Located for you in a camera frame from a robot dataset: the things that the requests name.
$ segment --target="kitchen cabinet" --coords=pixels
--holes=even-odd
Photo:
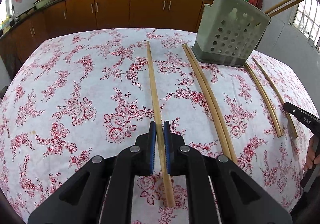
[[[196,31],[203,0],[168,0],[165,28]]]
[[[66,0],[66,8],[72,33],[97,29],[94,0]]]
[[[130,27],[164,28],[167,0],[130,0]]]
[[[199,14],[198,23],[197,23],[197,26],[196,26],[196,32],[198,32],[198,29],[199,29],[199,26],[200,26],[200,22],[201,22],[202,15],[203,15],[203,10],[204,10],[204,5],[205,5],[205,4],[210,4],[210,5],[212,5],[212,3],[213,3],[213,0],[203,0],[203,2],[202,2],[202,7],[201,7],[201,11],[200,11],[200,14]]]
[[[95,0],[97,28],[129,27],[130,0]]]
[[[30,18],[30,28],[33,33],[32,37],[34,41],[34,47],[36,49],[43,41],[49,38],[42,12],[38,12]]]
[[[16,73],[20,69],[16,65],[17,60],[17,47],[12,39],[11,32],[8,32],[4,37],[0,39],[0,56],[8,71],[11,80],[15,77]]]
[[[59,2],[43,11],[48,38],[55,38],[72,33],[67,20],[66,2]]]
[[[17,57],[24,63],[36,49],[30,19],[22,22],[12,31],[12,38],[17,45]]]

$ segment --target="floral tablecloth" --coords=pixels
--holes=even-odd
[[[221,146],[207,103],[182,49],[195,33],[150,28],[107,29],[43,42],[25,62],[0,106],[0,188],[25,220],[94,155],[111,157],[148,132],[153,119],[146,41],[150,41],[162,120],[185,143],[216,157]],[[284,136],[276,137],[268,110],[244,69],[201,64],[217,98],[239,166],[288,211],[311,132],[293,119],[291,140],[282,106],[252,57],[284,100],[317,115],[294,72],[254,51],[248,62],[276,110]],[[156,154],[151,177],[136,177],[133,224],[188,222],[185,178],[173,177],[176,206],[164,201]]]

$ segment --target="chopstick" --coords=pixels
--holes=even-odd
[[[280,6],[288,3],[289,1],[292,1],[292,0],[283,0],[283,1],[281,1],[281,2],[279,2],[278,4],[272,6],[270,9],[268,9],[265,13],[266,13],[266,14],[269,14],[271,11],[279,8]]]
[[[275,126],[276,129],[276,133],[278,137],[281,137],[283,135],[282,130],[280,129],[280,124],[279,121],[276,117],[275,111],[272,107],[272,105],[270,104],[270,100],[265,92],[265,90],[263,89],[261,83],[259,82],[259,80],[257,79],[256,75],[254,74],[254,72],[251,70],[251,68],[249,67],[249,65],[247,64],[247,62],[245,62],[244,64],[244,68],[247,70],[247,72],[250,74],[252,80],[254,81],[255,85],[257,86],[265,104],[267,105],[269,114],[271,116],[271,119],[273,121],[273,125]]]
[[[275,15],[277,15],[277,14],[279,14],[279,13],[287,10],[288,8],[291,8],[292,6],[297,5],[298,3],[303,2],[303,1],[304,1],[304,0],[296,0],[296,1],[294,1],[294,2],[291,2],[290,4],[284,6],[283,8],[281,8],[281,9],[279,9],[279,10],[271,13],[271,14],[269,15],[269,17],[272,18],[273,16],[275,16]]]
[[[252,58],[252,60],[256,63],[256,65],[258,66],[258,68],[260,69],[260,71],[263,73],[264,77],[268,80],[268,82],[270,83],[272,89],[274,90],[274,92],[276,93],[276,95],[278,96],[281,104],[283,105],[284,104],[284,100],[283,98],[281,97],[279,91],[277,90],[275,84],[273,83],[273,81],[270,79],[270,77],[267,75],[267,73],[265,72],[265,70],[262,68],[262,66],[256,61],[256,59]],[[291,115],[286,112],[286,117],[288,119],[288,125],[290,126],[290,129],[291,129],[291,132],[292,132],[292,136],[294,138],[297,138],[298,137],[298,134],[297,134],[297,130],[293,124],[293,121],[292,121],[292,118],[291,118]]]
[[[148,54],[148,68],[149,68],[152,106],[153,106],[153,113],[154,113],[154,118],[155,118],[155,123],[156,123],[158,151],[159,151],[159,158],[160,158],[160,165],[161,165],[161,172],[162,172],[165,196],[167,199],[168,207],[175,207],[176,204],[175,204],[174,196],[173,196],[171,178],[167,172],[167,166],[166,166],[166,158],[165,158],[166,156],[165,156],[165,148],[164,148],[162,121],[161,121],[159,99],[158,99],[158,94],[157,94],[156,79],[155,79],[155,73],[153,70],[153,60],[152,60],[149,41],[147,41],[147,54]]]
[[[191,67],[193,69],[193,72],[196,75],[198,83],[199,83],[199,85],[201,87],[201,90],[203,92],[204,98],[207,101],[207,104],[208,104],[208,107],[209,107],[209,110],[210,110],[210,113],[211,113],[211,116],[212,116],[213,123],[214,123],[214,125],[216,127],[216,130],[217,130],[217,134],[218,134],[218,138],[219,138],[220,145],[221,145],[221,148],[222,148],[222,152],[223,152],[224,155],[226,155],[232,161],[235,160],[235,163],[236,163],[237,162],[236,156],[235,156],[235,154],[234,154],[234,156],[231,156],[231,153],[230,153],[230,150],[229,150],[229,146],[228,146],[228,142],[227,142],[225,133],[223,131],[223,127],[222,127],[222,124],[220,122],[218,112],[217,112],[216,107],[214,106],[213,100],[211,99],[211,96],[209,94],[209,89],[205,85],[204,78],[202,78],[202,76],[201,76],[200,71],[202,71],[202,70],[200,68],[198,69],[197,63],[194,62],[194,60],[193,60],[193,58],[191,56],[191,53],[187,49],[187,45],[183,44],[182,47],[183,47],[183,50],[186,53],[186,56],[187,56],[187,58],[188,58],[188,60],[190,62],[190,65],[191,65]]]
[[[197,70],[199,71],[200,73],[200,76],[204,82],[204,85],[205,87],[207,88],[208,92],[209,92],[209,95],[210,95],[210,98],[213,102],[213,105],[217,111],[217,114],[218,114],[218,117],[219,117],[219,121],[221,123],[221,126],[222,126],[222,129],[223,129],[223,133],[226,137],[226,141],[227,141],[227,144],[228,144],[228,147],[229,147],[229,151],[230,151],[230,156],[231,156],[231,160],[235,163],[235,164],[238,164],[238,161],[237,161],[237,157],[236,157],[236,153],[235,153],[235,149],[233,148],[233,144],[232,144],[232,141],[231,141],[231,137],[230,137],[230,134],[229,134],[229,131],[228,131],[228,128],[227,128],[227,125],[224,121],[224,118],[223,118],[223,115],[221,113],[221,110],[220,110],[220,107],[218,105],[218,102],[217,102],[217,99],[216,97],[214,96],[213,92],[212,92],[212,89],[207,81],[207,78],[205,77],[201,67],[199,66],[198,64],[198,61],[196,60],[195,56],[193,55],[190,47],[188,46],[187,43],[184,44],[185,48],[187,49],[190,57],[192,58],[192,61],[193,61],[193,64],[196,66]]]

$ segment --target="perforated plastic container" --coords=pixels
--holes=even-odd
[[[271,18],[245,0],[205,4],[196,42],[197,60],[243,67]]]

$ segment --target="metal bolt head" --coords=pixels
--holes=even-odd
[[[218,160],[222,163],[226,163],[226,162],[228,162],[229,158],[226,157],[225,155],[220,155],[220,156],[218,156]]]
[[[140,151],[140,147],[139,146],[132,146],[132,147],[130,147],[130,151],[132,153],[139,152]]]
[[[100,163],[102,161],[102,157],[101,156],[94,156],[92,158],[92,162],[97,164],[97,163]]]
[[[181,151],[181,152],[189,152],[189,151],[190,151],[190,147],[189,147],[189,146],[186,146],[186,145],[181,146],[181,147],[180,147],[180,151]]]

